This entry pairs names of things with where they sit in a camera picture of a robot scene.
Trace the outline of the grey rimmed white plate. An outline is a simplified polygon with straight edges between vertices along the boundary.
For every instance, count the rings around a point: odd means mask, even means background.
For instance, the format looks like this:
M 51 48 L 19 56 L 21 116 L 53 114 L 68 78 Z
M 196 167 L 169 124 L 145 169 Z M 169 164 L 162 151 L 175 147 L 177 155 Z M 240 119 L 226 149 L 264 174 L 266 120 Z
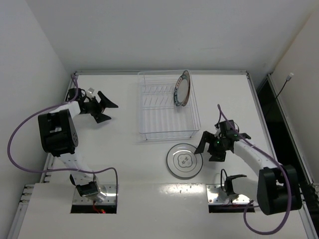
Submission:
M 176 178 L 188 180 L 194 178 L 203 167 L 201 153 L 195 154 L 196 147 L 188 143 L 174 145 L 166 155 L 169 172 Z

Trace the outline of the orange sunburst plate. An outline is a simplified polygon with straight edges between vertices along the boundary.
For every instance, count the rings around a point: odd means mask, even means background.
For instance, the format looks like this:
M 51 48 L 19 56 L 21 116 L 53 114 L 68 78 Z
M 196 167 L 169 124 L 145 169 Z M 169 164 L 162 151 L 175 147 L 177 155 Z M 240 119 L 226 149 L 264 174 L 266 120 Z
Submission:
M 190 95 L 191 75 L 188 70 L 185 70 L 182 74 L 182 82 L 180 83 L 178 90 L 178 99 L 181 101 L 181 105 L 185 107 L 188 103 Z

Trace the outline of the green rimmed white plate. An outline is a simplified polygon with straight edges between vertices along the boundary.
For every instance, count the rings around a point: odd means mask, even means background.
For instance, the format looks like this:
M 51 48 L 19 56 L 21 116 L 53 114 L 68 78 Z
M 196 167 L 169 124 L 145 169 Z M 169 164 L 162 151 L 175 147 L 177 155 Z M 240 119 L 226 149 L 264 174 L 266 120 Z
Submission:
M 187 75 L 182 74 L 176 82 L 174 92 L 173 92 L 173 100 L 174 104 L 179 106 L 185 106 L 188 102 L 190 92 L 190 79 Z

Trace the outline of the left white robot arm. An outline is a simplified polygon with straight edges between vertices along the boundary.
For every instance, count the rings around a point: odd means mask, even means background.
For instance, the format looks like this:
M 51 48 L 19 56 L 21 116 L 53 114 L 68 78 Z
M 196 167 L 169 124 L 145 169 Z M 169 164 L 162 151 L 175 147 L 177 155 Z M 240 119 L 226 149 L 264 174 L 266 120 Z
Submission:
M 88 114 L 96 123 L 103 123 L 111 119 L 104 114 L 104 110 L 117 108 L 118 105 L 101 91 L 98 91 L 97 96 L 93 92 L 93 89 L 70 89 L 66 97 L 68 103 L 39 115 L 38 125 L 43 150 L 63 162 L 78 194 L 101 203 L 106 200 L 107 191 L 99 183 L 96 172 L 88 167 L 76 149 L 79 139 L 73 119 Z

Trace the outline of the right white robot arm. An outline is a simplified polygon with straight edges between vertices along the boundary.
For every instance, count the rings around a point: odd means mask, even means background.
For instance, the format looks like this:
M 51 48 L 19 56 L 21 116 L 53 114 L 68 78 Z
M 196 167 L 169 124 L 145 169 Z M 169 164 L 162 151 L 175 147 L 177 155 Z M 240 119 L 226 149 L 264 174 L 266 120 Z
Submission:
M 228 197 L 239 194 L 256 201 L 265 215 L 290 210 L 299 210 L 302 199 L 296 169 L 280 165 L 268 154 L 263 153 L 251 143 L 246 133 L 231 130 L 214 135 L 205 131 L 195 154 L 202 153 L 208 147 L 210 161 L 223 162 L 228 151 L 239 156 L 257 175 L 256 180 L 244 174 L 227 176 L 222 190 Z

